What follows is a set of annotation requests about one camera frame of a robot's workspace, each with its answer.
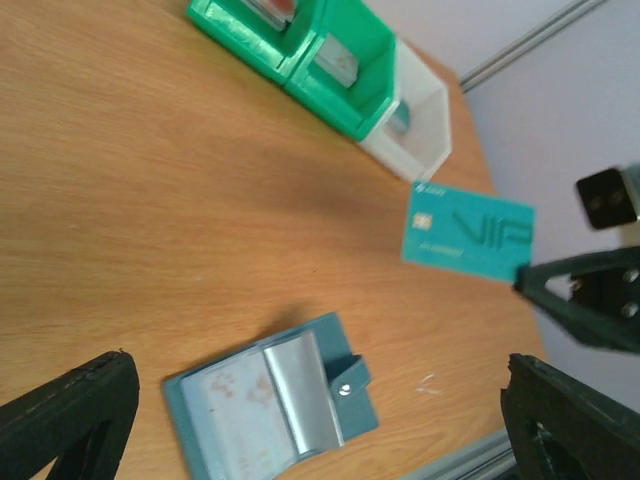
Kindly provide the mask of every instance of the white wall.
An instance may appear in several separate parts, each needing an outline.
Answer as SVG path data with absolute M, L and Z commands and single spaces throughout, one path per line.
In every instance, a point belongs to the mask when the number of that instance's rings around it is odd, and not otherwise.
M 638 0 L 606 2 L 468 95 L 498 191 L 538 207 L 538 262 L 640 239 L 590 231 L 574 194 L 579 178 L 640 160 L 639 25 Z M 539 325 L 555 366 L 640 412 L 640 356 Z
M 365 0 L 393 29 L 460 76 L 572 0 Z

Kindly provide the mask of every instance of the green storage bin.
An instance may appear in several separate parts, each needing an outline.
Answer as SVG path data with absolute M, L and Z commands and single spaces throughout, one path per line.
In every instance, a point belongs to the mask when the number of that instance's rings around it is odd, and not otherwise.
M 187 15 L 207 35 L 265 77 L 284 85 L 312 45 L 326 0 L 299 0 L 278 32 L 240 0 L 193 0 Z
M 333 35 L 359 62 L 355 83 L 345 88 L 315 61 Z M 285 90 L 339 132 L 363 140 L 393 103 L 396 40 L 361 0 L 326 0 L 312 45 Z

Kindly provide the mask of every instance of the white card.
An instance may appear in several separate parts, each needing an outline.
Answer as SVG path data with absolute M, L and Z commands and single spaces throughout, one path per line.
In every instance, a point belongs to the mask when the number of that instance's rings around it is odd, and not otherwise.
M 296 452 L 262 351 L 201 372 L 200 389 L 230 480 L 265 480 L 293 465 Z
M 242 0 L 273 28 L 281 32 L 295 16 L 297 0 Z
M 327 35 L 314 61 L 345 88 L 358 79 L 358 59 L 331 34 Z

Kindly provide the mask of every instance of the plastic bin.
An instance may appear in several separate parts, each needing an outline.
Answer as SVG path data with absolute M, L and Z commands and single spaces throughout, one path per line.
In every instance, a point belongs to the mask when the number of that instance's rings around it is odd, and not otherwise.
M 298 0 L 282 32 L 240 0 L 193 0 L 187 15 L 207 35 L 279 85 L 284 85 L 316 37 L 325 0 Z
M 331 34 L 359 62 L 346 88 L 315 61 Z M 363 140 L 393 102 L 395 35 L 361 0 L 326 0 L 318 35 L 285 90 L 339 132 Z
M 401 40 L 397 41 L 393 101 L 360 146 L 398 176 L 428 180 L 451 154 L 451 119 L 446 84 Z M 405 133 L 390 121 L 400 103 L 408 107 Z

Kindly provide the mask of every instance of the teal card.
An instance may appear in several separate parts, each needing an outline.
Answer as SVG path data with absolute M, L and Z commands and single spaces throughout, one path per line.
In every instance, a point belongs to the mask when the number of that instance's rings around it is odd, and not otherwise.
M 531 263 L 534 224 L 529 206 L 415 182 L 402 258 L 513 283 Z

